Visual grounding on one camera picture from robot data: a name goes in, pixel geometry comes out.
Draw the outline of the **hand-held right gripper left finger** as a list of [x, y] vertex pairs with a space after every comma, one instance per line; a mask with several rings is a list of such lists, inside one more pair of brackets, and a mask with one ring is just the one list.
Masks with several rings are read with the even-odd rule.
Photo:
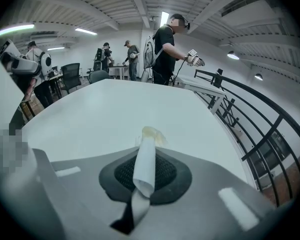
[[0, 131], [6, 134], [21, 134], [25, 125], [19, 109], [24, 94], [11, 76], [14, 58], [9, 54], [0, 60]]

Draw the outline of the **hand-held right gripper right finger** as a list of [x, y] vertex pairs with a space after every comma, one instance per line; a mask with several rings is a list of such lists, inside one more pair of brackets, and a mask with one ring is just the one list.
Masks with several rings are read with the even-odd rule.
[[262, 240], [291, 204], [275, 207], [222, 166], [156, 150], [150, 198], [132, 180], [138, 149], [50, 162], [36, 149], [39, 179], [58, 220], [52, 239]]

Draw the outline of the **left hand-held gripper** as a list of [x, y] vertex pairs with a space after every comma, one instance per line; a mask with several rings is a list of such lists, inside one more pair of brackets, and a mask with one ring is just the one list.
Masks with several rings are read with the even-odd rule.
[[37, 62], [18, 57], [11, 52], [4, 52], [0, 56], [0, 62], [8, 73], [17, 76], [34, 78], [42, 72], [42, 68]]

